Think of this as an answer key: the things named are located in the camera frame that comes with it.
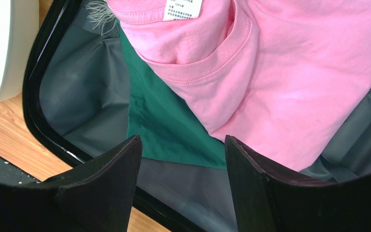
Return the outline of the pink t-shirt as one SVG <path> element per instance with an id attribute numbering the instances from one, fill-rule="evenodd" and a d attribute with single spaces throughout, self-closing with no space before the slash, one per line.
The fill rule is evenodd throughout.
<path id="1" fill-rule="evenodd" d="M 371 0 L 110 0 L 216 139 L 309 167 L 371 88 Z"/>

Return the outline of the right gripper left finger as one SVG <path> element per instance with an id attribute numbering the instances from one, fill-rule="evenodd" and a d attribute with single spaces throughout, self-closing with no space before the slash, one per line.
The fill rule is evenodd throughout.
<path id="1" fill-rule="evenodd" d="M 0 183 L 0 232 L 125 232 L 141 158 L 135 135 L 45 181 Z"/>

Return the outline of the white plastic basin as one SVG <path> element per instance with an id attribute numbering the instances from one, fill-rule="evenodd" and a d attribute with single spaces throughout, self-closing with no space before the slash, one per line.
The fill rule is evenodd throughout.
<path id="1" fill-rule="evenodd" d="M 0 102 L 21 92 L 38 29 L 39 1 L 0 0 Z"/>

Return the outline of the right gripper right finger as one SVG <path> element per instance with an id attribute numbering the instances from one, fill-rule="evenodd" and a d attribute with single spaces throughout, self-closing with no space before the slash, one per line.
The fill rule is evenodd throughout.
<path id="1" fill-rule="evenodd" d="M 342 183 L 293 171 L 233 136 L 225 157 L 240 232 L 371 232 L 371 174 Z"/>

